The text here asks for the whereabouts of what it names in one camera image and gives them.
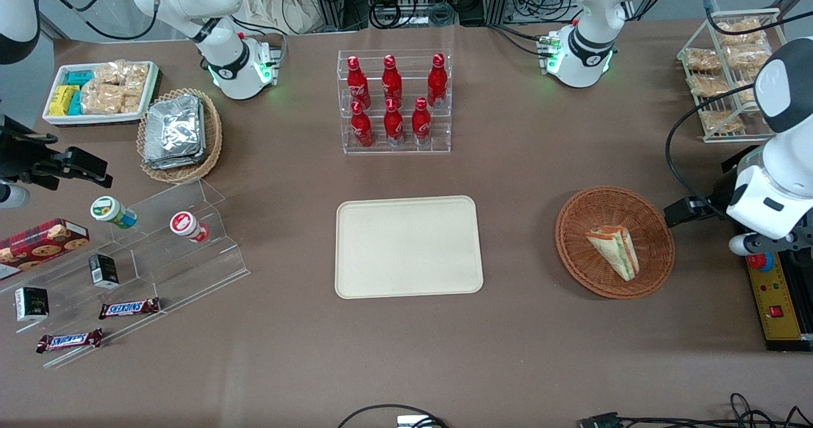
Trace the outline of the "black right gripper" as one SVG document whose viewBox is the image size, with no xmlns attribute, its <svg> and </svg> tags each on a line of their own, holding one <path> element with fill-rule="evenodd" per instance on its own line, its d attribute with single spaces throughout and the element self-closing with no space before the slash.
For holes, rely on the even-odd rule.
<svg viewBox="0 0 813 428">
<path fill-rule="evenodd" d="M 107 161 L 70 145 L 64 151 L 51 148 L 55 135 L 37 133 L 8 116 L 1 123 L 1 178 L 57 191 L 59 180 L 78 178 L 110 189 L 113 177 Z"/>
</svg>

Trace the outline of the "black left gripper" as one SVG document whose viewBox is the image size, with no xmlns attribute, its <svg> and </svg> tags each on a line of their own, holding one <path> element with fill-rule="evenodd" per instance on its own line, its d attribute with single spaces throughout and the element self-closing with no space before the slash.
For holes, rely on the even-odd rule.
<svg viewBox="0 0 813 428">
<path fill-rule="evenodd" d="M 734 224 L 735 228 L 741 228 L 740 223 L 725 213 L 732 196 L 734 196 L 737 162 L 726 161 L 723 162 L 721 167 L 723 168 L 723 176 L 715 182 L 713 191 L 709 196 L 705 197 L 705 200 L 711 203 L 711 206 L 719 209 L 721 213 L 723 213 L 723 216 L 721 217 L 719 214 L 714 213 L 711 207 L 705 205 L 699 197 L 683 197 L 663 209 L 663 217 L 668 228 L 674 228 L 677 225 L 689 222 L 702 222 L 703 220 L 711 218 L 728 220 L 728 222 Z"/>
</svg>

